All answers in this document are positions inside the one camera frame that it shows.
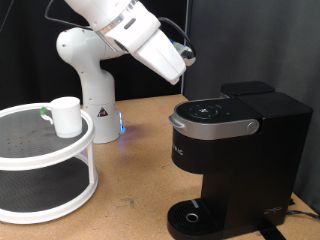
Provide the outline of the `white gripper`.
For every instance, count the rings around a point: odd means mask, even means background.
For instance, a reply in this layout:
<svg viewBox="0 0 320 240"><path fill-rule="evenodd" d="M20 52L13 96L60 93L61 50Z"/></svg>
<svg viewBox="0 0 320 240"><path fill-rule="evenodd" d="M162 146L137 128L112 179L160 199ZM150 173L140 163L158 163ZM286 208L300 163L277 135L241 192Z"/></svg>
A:
<svg viewBox="0 0 320 240"><path fill-rule="evenodd" d="M186 70L184 60L161 30L157 30L132 56L172 85Z"/></svg>

